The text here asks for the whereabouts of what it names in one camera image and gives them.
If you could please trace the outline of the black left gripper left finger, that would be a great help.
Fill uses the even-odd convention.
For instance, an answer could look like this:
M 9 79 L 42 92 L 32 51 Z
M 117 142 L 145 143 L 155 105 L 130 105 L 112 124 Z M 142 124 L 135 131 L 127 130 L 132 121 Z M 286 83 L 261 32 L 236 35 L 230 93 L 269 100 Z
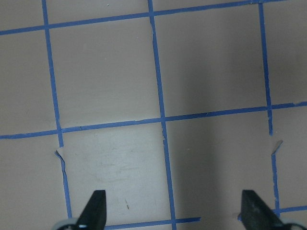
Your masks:
M 106 225 L 106 191 L 95 190 L 73 230 L 103 230 Z

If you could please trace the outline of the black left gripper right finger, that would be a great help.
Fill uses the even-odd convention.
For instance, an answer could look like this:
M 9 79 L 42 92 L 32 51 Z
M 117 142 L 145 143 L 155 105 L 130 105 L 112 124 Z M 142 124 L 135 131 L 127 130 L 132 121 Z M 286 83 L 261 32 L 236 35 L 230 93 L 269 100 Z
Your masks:
M 253 190 L 241 195 L 241 221 L 246 230 L 281 230 L 283 222 Z

